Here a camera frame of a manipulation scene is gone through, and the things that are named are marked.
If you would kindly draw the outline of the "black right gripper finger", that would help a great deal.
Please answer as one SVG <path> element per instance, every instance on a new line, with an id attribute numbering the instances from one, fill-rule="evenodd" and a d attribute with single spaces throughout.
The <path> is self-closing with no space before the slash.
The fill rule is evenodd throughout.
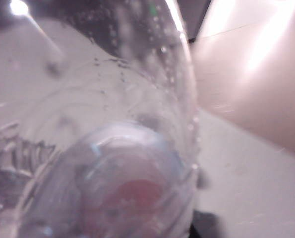
<path id="1" fill-rule="evenodd" d="M 219 218 L 213 213 L 194 210 L 190 238 L 220 238 Z"/>

